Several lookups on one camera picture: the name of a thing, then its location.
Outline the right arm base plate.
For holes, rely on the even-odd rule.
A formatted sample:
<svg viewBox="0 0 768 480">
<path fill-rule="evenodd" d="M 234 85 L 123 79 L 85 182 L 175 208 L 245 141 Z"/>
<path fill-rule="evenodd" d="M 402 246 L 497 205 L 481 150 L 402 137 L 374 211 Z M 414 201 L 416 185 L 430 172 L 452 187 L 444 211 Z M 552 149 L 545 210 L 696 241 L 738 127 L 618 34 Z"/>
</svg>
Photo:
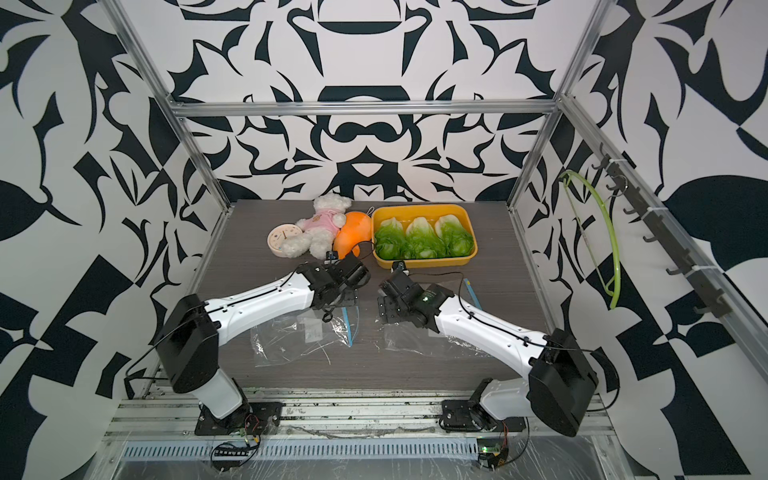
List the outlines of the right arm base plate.
<svg viewBox="0 0 768 480">
<path fill-rule="evenodd" d="M 483 379 L 466 400 L 442 401 L 439 427 L 446 432 L 454 433 L 502 433 L 504 428 L 515 433 L 522 432 L 526 428 L 526 420 L 523 417 L 498 420 L 480 405 L 481 394 L 485 392 L 491 381 L 491 378 Z"/>
</svg>

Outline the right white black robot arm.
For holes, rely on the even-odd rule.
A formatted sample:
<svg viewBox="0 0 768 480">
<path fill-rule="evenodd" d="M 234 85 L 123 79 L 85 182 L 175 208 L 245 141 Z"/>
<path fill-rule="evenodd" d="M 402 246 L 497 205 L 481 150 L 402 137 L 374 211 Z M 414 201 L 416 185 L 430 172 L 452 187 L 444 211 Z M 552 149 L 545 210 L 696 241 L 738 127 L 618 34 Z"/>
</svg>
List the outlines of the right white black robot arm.
<svg viewBox="0 0 768 480">
<path fill-rule="evenodd" d="M 398 322 L 410 322 L 490 355 L 514 370 L 513 380 L 492 379 L 474 406 L 495 421 L 534 416 L 568 437 L 578 433 L 599 385 L 598 375 L 570 333 L 529 330 L 483 311 L 459 293 L 427 287 L 397 271 L 379 286 L 380 305 Z"/>
</svg>

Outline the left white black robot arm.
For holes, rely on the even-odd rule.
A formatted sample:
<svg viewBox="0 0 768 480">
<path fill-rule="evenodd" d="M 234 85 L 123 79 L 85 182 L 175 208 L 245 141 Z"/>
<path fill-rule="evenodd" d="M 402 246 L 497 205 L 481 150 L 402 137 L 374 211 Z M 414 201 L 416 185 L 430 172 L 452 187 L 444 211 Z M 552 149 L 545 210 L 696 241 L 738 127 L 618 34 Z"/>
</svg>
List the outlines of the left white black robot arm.
<svg viewBox="0 0 768 480">
<path fill-rule="evenodd" d="M 241 425 L 251 414 L 245 394 L 219 365 L 219 348 L 283 315 L 307 309 L 333 311 L 370 272 L 355 255 L 331 264 L 306 262 L 266 285 L 224 298 L 183 297 L 154 345 L 168 382 L 190 394 L 218 423 Z"/>
</svg>

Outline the yellow plastic tray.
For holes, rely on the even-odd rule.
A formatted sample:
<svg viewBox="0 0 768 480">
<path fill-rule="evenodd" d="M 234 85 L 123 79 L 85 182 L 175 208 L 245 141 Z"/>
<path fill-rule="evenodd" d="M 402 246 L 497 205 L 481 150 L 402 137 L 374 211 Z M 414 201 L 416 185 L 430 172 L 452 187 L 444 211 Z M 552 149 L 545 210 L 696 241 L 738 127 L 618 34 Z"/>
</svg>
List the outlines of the yellow plastic tray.
<svg viewBox="0 0 768 480">
<path fill-rule="evenodd" d="M 479 250 L 468 212 L 456 204 L 379 207 L 371 232 L 374 258 L 384 269 L 397 261 L 409 268 L 463 266 Z"/>
</svg>

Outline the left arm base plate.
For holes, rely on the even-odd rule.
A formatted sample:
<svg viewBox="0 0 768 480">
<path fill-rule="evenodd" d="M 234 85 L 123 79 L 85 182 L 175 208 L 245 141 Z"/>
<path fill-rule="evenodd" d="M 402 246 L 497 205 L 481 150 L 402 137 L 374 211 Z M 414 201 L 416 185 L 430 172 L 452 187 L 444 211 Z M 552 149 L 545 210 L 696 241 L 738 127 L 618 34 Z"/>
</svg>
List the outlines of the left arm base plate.
<svg viewBox="0 0 768 480">
<path fill-rule="evenodd" d="M 235 433 L 259 436 L 281 422 L 282 402 L 250 402 L 229 416 L 218 419 L 210 409 L 200 404 L 200 413 L 194 429 L 196 436 L 223 436 Z"/>
</svg>

